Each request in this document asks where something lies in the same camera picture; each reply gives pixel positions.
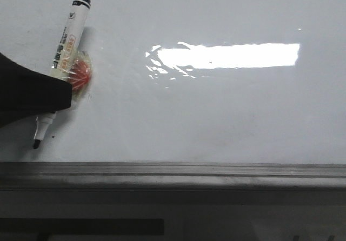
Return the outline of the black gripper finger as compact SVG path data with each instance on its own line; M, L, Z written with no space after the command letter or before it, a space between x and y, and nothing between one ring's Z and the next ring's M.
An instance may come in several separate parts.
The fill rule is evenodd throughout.
M71 107L72 85L27 69L1 54L1 127Z

